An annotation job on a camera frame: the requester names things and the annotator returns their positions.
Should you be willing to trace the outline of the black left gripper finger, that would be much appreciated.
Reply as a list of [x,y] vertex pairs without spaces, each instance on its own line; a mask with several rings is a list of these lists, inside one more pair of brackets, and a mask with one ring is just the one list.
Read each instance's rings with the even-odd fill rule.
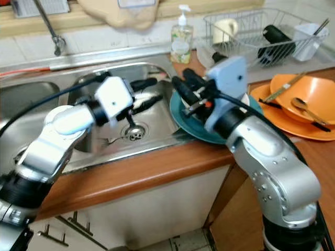
[[163,95],[157,95],[157,96],[151,96],[149,99],[144,100],[141,102],[138,106],[134,107],[132,109],[132,114],[140,114],[143,111],[148,110],[149,108],[153,107],[156,103],[160,102],[163,100]]
[[158,79],[155,77],[148,77],[146,79],[139,79],[138,81],[132,81],[130,83],[133,91],[141,91],[158,83]]

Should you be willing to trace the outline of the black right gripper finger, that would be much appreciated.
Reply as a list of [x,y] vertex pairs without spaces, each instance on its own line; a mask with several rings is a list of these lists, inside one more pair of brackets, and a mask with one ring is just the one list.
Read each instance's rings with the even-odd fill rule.
[[198,75],[193,69],[183,70],[184,83],[193,93],[206,93],[213,90],[210,81]]
[[171,79],[174,89],[180,95],[182,100],[187,103],[187,105],[194,105],[199,101],[199,97],[187,86],[186,82],[180,79],[178,76],[174,76]]

